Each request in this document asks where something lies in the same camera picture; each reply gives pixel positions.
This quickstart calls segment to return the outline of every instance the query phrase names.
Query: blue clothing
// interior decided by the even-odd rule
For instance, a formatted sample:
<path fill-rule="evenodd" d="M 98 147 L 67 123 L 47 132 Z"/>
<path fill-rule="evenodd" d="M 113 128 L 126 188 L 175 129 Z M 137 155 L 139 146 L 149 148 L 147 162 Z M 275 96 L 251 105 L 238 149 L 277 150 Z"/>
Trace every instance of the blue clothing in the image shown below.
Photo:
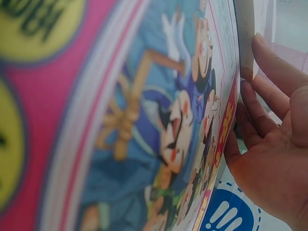
<path fill-rule="evenodd" d="M 198 123 L 201 123 L 205 115 L 207 98 L 213 89 L 216 90 L 215 70 L 214 69 L 211 70 L 208 83 L 204 88 L 203 92 L 199 92 L 197 90 L 196 83 L 193 81 L 192 78 L 193 78 L 192 74 L 186 77 L 182 77 L 180 74 L 178 74 L 177 82 L 183 90 L 186 90 L 188 92 L 188 95 L 191 99 L 194 119 Z"/>
<path fill-rule="evenodd" d="M 129 86 L 134 84 L 141 59 L 147 50 L 151 49 L 167 56 L 167 41 L 162 28 L 161 15 L 167 12 L 174 13 L 178 3 L 191 5 L 188 2 L 186 0 L 152 1 L 130 46 L 130 52 L 122 69 L 122 74 L 127 78 Z M 181 7 L 187 19 L 190 15 L 188 12 L 192 10 L 190 8 Z M 186 30 L 191 27 L 195 28 L 192 24 L 188 24 Z M 194 50 L 195 38 L 187 38 L 187 42 L 193 44 Z M 80 202 L 80 217 L 87 206 L 99 202 L 107 203 L 110 206 L 109 230 L 111 231 L 142 230 L 145 225 L 147 206 L 144 189 L 153 184 L 161 165 L 159 160 L 161 128 L 158 121 L 158 107 L 164 110 L 170 109 L 181 90 L 170 68 L 152 63 L 145 78 L 140 114 L 132 130 L 133 137 L 128 142 L 126 160 L 123 162 L 114 160 L 112 150 L 94 149 Z M 114 99 L 121 110 L 127 108 L 127 101 L 119 83 L 115 87 Z M 118 131 L 115 129 L 105 142 L 112 144 L 117 139 Z M 179 181 L 173 184 L 181 191 L 187 184 L 184 183 L 186 179 L 181 180 L 180 177 L 190 174 L 195 151 L 189 154 L 184 160 Z"/>

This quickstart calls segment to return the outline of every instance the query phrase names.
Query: pink border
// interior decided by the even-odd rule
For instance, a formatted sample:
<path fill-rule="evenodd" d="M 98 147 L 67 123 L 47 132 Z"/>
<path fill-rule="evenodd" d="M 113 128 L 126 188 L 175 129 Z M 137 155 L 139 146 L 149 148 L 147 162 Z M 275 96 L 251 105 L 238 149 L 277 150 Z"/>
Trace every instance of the pink border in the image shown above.
<path fill-rule="evenodd" d="M 143 2 L 143 0 L 138 1 L 138 3 L 135 6 L 135 9 L 133 10 L 133 13 L 132 13 L 130 19 L 128 20 L 128 25 L 127 25 L 127 27 L 125 27 L 125 30 L 121 35 L 121 40 L 118 43 L 116 51 L 114 52 L 114 54 L 112 56 L 111 63 L 110 63 L 110 65 L 108 65 L 108 69 L 106 70 L 106 72 L 103 76 L 103 80 L 102 80 L 102 83 L 101 83 L 100 88 L 99 88 L 99 93 L 97 94 L 95 101 L 94 101 L 94 105 L 92 106 L 90 116 L 89 116 L 88 121 L 86 123 L 86 129 L 83 133 L 83 137 L 82 137 L 82 140 L 81 140 L 81 143 L 80 143 L 80 146 L 79 146 L 76 158 L 75 158 L 74 167 L 73 167 L 73 174 L 71 176 L 71 180 L 69 182 L 68 190 L 66 192 L 66 197 L 65 197 L 65 201 L 64 201 L 64 209 L 62 211 L 62 216 L 61 216 L 61 218 L 62 218 L 61 219 L 61 225 L 60 225 L 61 231 L 64 231 L 64 229 L 65 229 L 65 222 L 66 222 L 66 217 L 67 217 L 67 213 L 68 213 L 70 197 L 71 197 L 71 194 L 72 194 L 72 189 L 74 187 L 74 184 L 76 183 L 76 180 L 77 180 L 76 179 L 77 170 L 79 168 L 80 160 L 81 160 L 81 157 L 83 155 L 83 150 L 84 150 L 86 138 L 88 137 L 88 134 L 89 134 L 89 131 L 90 131 L 90 124 L 91 124 L 91 121 L 93 120 L 93 117 L 94 117 L 94 114 L 95 114 L 95 109 L 97 108 L 97 104 L 100 101 L 101 94 L 103 92 L 105 83 L 108 80 L 108 76 L 110 74 L 110 71 L 111 71 L 111 69 L 114 65 L 113 63 L 115 61 L 115 58 L 117 57 L 117 54 L 119 53 L 120 49 L 122 48 L 122 44 L 123 44 L 125 37 L 126 37 L 125 35 L 127 34 L 128 30 L 130 28 L 130 25 L 133 22 L 135 14 L 138 12 L 140 6 L 142 5 L 142 2 Z"/>

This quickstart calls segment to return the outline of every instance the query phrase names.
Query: pink fabric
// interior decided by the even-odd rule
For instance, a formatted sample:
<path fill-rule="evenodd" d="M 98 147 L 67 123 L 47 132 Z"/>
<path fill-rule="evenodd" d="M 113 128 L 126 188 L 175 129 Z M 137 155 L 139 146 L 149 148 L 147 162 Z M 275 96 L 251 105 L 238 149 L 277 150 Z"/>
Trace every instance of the pink fabric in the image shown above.
<path fill-rule="evenodd" d="M 308 74 L 308 53 L 303 53 L 276 43 L 271 43 L 270 47 L 280 58 Z M 259 70 L 258 74 L 265 77 L 262 70 Z"/>

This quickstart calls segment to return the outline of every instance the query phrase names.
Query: white stripe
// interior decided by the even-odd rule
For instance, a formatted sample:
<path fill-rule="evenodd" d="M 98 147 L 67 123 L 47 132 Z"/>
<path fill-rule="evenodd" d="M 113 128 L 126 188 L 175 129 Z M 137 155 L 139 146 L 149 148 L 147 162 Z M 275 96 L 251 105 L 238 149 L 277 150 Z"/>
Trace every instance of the white stripe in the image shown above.
<path fill-rule="evenodd" d="M 96 108 L 93 121 L 91 123 L 91 127 L 89 130 L 89 135 L 87 137 L 86 144 L 83 150 L 83 155 L 80 160 L 80 166 L 78 168 L 76 177 L 77 180 L 74 183 L 74 188 L 72 190 L 73 193 L 70 197 L 69 213 L 67 217 L 65 230 L 73 230 L 74 228 L 74 224 L 77 217 L 76 215 L 78 212 L 78 205 L 81 198 L 81 194 L 83 192 L 83 182 L 85 181 L 85 178 L 88 173 L 88 167 L 92 157 L 93 146 L 97 137 L 98 129 L 102 123 L 102 115 L 104 114 L 108 106 L 110 98 L 113 96 L 114 86 L 116 84 L 118 74 L 121 71 L 121 69 L 119 69 L 119 66 L 122 66 L 123 62 L 125 61 L 127 52 L 129 51 L 129 46 L 133 41 L 133 39 L 135 38 L 136 30 L 138 29 L 142 16 L 149 2 L 150 0 L 143 0 L 141 2 L 142 5 L 140 6 L 138 12 L 135 15 L 135 18 L 133 19 L 133 22 L 131 23 L 130 26 L 131 29 L 125 35 L 126 39 L 122 45 L 123 48 L 121 48 L 121 51 L 119 52 L 115 60 L 115 63 L 113 65 L 113 68 L 110 72 L 108 81 L 106 82 L 106 87 L 104 88 L 103 93 L 101 95 L 100 104 L 98 104 Z"/>
<path fill-rule="evenodd" d="M 66 117 L 66 124 L 63 128 L 63 133 L 60 135 L 59 143 L 55 152 L 55 159 L 52 164 L 50 182 L 47 186 L 43 216 L 41 222 L 41 230 L 58 230 L 61 219 L 61 211 L 63 207 L 64 197 L 67 189 L 67 184 L 73 166 L 73 161 L 77 152 L 77 148 L 82 136 L 84 126 L 87 122 L 88 114 L 91 109 L 90 101 L 93 101 L 95 93 L 98 90 L 99 83 L 102 80 L 103 72 L 108 66 L 108 59 L 116 48 L 116 44 L 120 39 L 120 34 L 123 31 L 125 22 L 129 19 L 137 0 L 126 1 L 120 5 L 117 12 L 110 18 L 110 23 L 107 25 L 104 33 L 100 36 L 101 42 L 96 52 L 90 57 L 88 66 L 86 67 L 76 93 L 72 100 L 72 106 Z M 117 30 L 112 37 L 111 43 L 108 43 L 109 35 L 112 30 L 117 27 Z M 95 73 L 95 67 L 100 66 L 101 69 Z"/>

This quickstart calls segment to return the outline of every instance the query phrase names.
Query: cartoon face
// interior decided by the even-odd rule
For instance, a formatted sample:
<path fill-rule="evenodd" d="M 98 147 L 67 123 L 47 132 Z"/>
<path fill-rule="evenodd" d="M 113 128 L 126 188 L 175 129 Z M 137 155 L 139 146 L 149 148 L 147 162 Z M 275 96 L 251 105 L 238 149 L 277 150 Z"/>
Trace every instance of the cartoon face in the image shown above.
<path fill-rule="evenodd" d="M 168 168 L 179 173 L 191 142 L 193 113 L 189 95 L 181 91 L 168 112 L 160 112 L 163 130 L 161 155 Z"/>
<path fill-rule="evenodd" d="M 210 130 L 212 121 L 215 116 L 215 91 L 212 90 L 210 95 L 208 96 L 206 107 L 205 107 L 205 115 L 204 115 L 204 136 L 207 137 L 208 132 Z"/>
<path fill-rule="evenodd" d="M 213 43 L 208 27 L 208 21 L 204 18 L 196 20 L 196 47 L 192 61 L 192 77 L 195 82 L 203 84 L 211 70 L 213 56 Z"/>

